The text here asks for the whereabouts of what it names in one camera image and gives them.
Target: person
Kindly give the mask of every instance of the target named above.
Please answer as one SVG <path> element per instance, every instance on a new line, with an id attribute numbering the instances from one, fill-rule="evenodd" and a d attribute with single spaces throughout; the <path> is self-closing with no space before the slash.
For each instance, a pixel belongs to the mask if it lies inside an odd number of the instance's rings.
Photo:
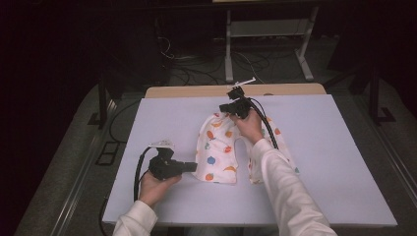
<path id="1" fill-rule="evenodd" d="M 259 171 L 262 171 L 279 235 L 336 235 L 285 156 L 264 139 L 258 113 L 251 109 L 245 119 L 235 115 L 230 119 L 241 135 L 254 145 L 252 155 L 261 163 Z M 152 208 L 180 179 L 177 176 L 159 181 L 147 173 L 142 180 L 139 200 L 119 217 L 113 235 L 149 235 L 157 220 Z"/>

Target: blue dot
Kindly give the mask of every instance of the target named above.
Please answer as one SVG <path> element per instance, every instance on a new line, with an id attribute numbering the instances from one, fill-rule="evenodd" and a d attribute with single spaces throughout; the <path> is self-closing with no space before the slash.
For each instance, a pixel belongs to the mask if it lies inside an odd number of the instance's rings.
<path id="1" fill-rule="evenodd" d="M 208 158 L 208 164 L 215 164 L 215 158 L 214 157 L 209 157 Z"/>

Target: white long-sleeve shirt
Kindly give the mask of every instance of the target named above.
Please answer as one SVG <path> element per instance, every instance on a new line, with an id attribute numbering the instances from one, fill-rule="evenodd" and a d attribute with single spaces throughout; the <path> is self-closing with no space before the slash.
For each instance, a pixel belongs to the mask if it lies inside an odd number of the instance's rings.
<path id="1" fill-rule="evenodd" d="M 336 235 L 279 150 L 262 139 L 253 146 L 251 156 L 261 164 L 253 171 L 262 171 L 281 236 Z M 150 235 L 156 221 L 154 211 L 136 201 L 129 212 L 119 217 L 113 235 Z"/>

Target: table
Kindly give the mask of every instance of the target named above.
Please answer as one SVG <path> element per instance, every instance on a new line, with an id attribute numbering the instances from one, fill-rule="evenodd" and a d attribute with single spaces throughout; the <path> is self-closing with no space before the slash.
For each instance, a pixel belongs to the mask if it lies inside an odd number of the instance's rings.
<path id="1" fill-rule="evenodd" d="M 301 180 L 331 225 L 396 225 L 331 95 L 323 87 L 262 85 L 243 89 L 263 105 L 280 128 L 300 169 Z M 221 96 L 222 90 L 227 89 L 222 86 L 149 89 L 138 109 L 104 222 L 114 223 L 133 203 L 136 163 L 149 143 L 169 138 L 175 145 L 174 159 L 194 160 L 196 136 L 205 118 L 219 104 L 229 101 L 225 94 Z M 280 92 L 289 94 L 290 90 L 292 95 L 280 95 Z M 265 93 L 274 95 L 258 96 Z M 183 174 L 181 182 L 170 189 L 155 209 L 158 225 L 274 224 L 265 187 L 245 181 L 248 173 L 244 168 L 247 154 L 243 142 L 236 142 L 235 149 L 238 163 L 243 166 L 238 168 L 236 185 L 203 183 L 190 173 Z M 151 150 L 147 153 L 144 166 L 155 154 Z"/>

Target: hand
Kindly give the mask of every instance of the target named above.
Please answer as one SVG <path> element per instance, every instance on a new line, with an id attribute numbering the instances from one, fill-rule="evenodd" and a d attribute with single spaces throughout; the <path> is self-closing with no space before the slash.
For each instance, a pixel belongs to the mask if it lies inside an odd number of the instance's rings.
<path id="1" fill-rule="evenodd" d="M 181 175 L 166 179 L 158 180 L 150 172 L 147 172 L 142 178 L 141 192 L 139 193 L 139 200 L 144 202 L 151 208 L 154 208 L 166 191 L 173 184 L 181 180 Z"/>
<path id="2" fill-rule="evenodd" d="M 254 109 L 249 110 L 249 115 L 245 119 L 240 119 L 235 115 L 230 115 L 230 119 L 239 128 L 243 137 L 246 137 L 253 145 L 264 138 L 262 134 L 262 119 Z"/>

